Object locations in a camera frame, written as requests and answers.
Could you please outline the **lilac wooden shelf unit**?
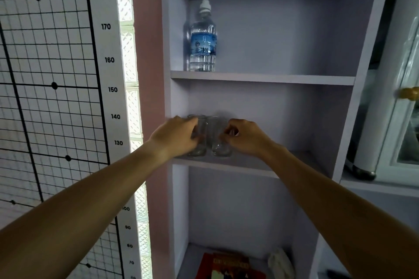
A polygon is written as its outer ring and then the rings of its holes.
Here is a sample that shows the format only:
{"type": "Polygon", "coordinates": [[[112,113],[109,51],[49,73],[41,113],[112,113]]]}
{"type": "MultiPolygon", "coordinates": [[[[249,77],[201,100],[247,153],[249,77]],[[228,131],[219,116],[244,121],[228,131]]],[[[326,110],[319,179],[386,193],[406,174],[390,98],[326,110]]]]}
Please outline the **lilac wooden shelf unit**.
{"type": "MultiPolygon", "coordinates": [[[[162,0],[165,112],[255,122],[336,180],[385,0],[209,0],[213,72],[189,71],[202,0],[162,0]]],[[[182,156],[168,167],[174,278],[194,278],[205,251],[232,250],[267,269],[277,247],[297,279],[317,279],[323,239],[278,177],[238,151],[182,156]]]]}

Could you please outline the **white crumpled cloth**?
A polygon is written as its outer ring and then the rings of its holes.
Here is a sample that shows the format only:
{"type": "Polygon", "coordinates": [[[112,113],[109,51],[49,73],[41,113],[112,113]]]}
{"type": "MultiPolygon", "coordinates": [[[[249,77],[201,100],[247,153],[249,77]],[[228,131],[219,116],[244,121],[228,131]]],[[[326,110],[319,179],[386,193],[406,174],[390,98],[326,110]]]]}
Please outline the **white crumpled cloth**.
{"type": "Polygon", "coordinates": [[[295,279],[294,267],[285,251],[277,247],[268,257],[268,267],[274,279],[295,279]]]}

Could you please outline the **person's right forearm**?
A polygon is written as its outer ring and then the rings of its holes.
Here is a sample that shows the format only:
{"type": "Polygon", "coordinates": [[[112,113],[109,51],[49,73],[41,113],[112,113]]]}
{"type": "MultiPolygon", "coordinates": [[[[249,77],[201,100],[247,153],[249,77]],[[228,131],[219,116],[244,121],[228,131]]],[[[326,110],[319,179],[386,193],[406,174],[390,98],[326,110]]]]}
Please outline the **person's right forearm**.
{"type": "Polygon", "coordinates": [[[260,152],[353,279],[419,279],[412,229],[282,146],[269,143],[260,152]]]}

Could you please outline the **clear drinking glass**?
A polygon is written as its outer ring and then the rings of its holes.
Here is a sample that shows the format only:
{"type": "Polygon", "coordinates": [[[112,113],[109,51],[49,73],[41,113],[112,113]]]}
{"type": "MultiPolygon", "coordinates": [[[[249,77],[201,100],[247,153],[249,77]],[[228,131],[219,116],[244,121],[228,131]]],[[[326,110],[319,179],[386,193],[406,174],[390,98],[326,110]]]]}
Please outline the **clear drinking glass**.
{"type": "Polygon", "coordinates": [[[209,116],[207,118],[207,146],[215,157],[228,158],[232,155],[231,146],[220,139],[220,135],[227,127],[228,120],[224,117],[209,116]]]}
{"type": "Polygon", "coordinates": [[[202,114],[189,114],[188,119],[197,118],[197,125],[194,127],[191,138],[199,138],[197,146],[190,151],[187,156],[189,157],[202,157],[207,152],[207,117],[202,114]]]}

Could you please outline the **person's right hand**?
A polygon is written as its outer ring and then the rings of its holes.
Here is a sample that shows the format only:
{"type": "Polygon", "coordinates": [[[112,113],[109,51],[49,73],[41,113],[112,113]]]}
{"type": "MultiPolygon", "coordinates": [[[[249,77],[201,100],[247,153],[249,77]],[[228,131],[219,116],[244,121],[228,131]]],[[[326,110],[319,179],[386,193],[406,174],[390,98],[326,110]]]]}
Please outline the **person's right hand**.
{"type": "Polygon", "coordinates": [[[240,142],[238,145],[230,145],[241,153],[262,158],[275,142],[271,140],[255,122],[245,119],[240,128],[240,142]]]}

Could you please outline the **person's left hand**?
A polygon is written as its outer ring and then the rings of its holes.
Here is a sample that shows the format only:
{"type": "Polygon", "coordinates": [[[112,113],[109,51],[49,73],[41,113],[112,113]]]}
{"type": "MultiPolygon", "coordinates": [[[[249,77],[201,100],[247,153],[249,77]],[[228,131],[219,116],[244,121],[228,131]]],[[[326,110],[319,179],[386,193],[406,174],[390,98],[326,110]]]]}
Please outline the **person's left hand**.
{"type": "Polygon", "coordinates": [[[180,118],[175,116],[160,125],[144,146],[161,161],[181,156],[179,149],[180,118]]]}

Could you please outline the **white height chart grid board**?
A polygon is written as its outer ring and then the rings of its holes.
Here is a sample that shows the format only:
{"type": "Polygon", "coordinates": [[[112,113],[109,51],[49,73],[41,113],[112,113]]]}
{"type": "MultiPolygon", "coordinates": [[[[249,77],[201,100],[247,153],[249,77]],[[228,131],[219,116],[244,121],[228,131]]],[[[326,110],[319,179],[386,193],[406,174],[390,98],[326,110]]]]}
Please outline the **white height chart grid board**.
{"type": "Polygon", "coordinates": [[[0,230],[129,153],[117,0],[0,0],[0,230]]]}

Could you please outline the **clear plastic water bottle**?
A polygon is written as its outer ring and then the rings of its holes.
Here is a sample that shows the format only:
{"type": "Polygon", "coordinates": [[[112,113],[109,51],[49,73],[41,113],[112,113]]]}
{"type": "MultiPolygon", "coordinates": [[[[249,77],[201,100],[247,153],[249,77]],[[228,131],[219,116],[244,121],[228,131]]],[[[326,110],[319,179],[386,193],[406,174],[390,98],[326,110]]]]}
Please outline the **clear plastic water bottle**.
{"type": "Polygon", "coordinates": [[[216,24],[212,20],[209,0],[199,6],[199,20],[190,28],[189,71],[213,72],[217,52],[216,24]]]}

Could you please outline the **white cabinet with gold knob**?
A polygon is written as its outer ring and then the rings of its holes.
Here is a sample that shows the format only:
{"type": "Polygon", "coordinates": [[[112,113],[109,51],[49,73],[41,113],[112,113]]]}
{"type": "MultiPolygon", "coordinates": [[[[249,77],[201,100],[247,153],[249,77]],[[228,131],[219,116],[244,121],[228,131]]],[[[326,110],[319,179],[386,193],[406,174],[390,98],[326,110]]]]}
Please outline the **white cabinet with gold knob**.
{"type": "Polygon", "coordinates": [[[345,165],[419,187],[419,0],[385,0],[345,165]]]}

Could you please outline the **person's left forearm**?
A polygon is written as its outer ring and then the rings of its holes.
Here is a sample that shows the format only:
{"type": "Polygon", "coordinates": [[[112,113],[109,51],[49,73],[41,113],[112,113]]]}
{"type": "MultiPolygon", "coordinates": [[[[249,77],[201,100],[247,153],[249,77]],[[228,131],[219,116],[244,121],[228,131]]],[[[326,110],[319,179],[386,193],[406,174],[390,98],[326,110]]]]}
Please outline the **person's left forearm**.
{"type": "Polygon", "coordinates": [[[5,226],[0,279],[66,279],[167,155],[149,140],[5,226]]]}

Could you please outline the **red book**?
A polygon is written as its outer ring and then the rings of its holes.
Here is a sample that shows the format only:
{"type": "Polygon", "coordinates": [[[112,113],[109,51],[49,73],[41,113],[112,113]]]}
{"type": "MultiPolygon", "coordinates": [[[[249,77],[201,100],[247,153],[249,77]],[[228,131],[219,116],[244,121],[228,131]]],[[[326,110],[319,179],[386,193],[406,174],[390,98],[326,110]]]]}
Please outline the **red book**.
{"type": "Polygon", "coordinates": [[[266,274],[252,268],[245,255],[204,253],[194,279],[266,279],[266,274]]]}

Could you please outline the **glass block window strip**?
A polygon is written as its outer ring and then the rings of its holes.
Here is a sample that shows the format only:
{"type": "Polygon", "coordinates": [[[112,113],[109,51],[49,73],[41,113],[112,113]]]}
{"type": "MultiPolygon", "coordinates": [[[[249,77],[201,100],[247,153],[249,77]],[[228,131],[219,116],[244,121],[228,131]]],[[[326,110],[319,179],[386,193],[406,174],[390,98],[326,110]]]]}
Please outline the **glass block window strip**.
{"type": "MultiPolygon", "coordinates": [[[[131,152],[143,144],[132,0],[117,0],[131,152]]],[[[146,185],[134,194],[142,279],[153,279],[146,185]]]]}

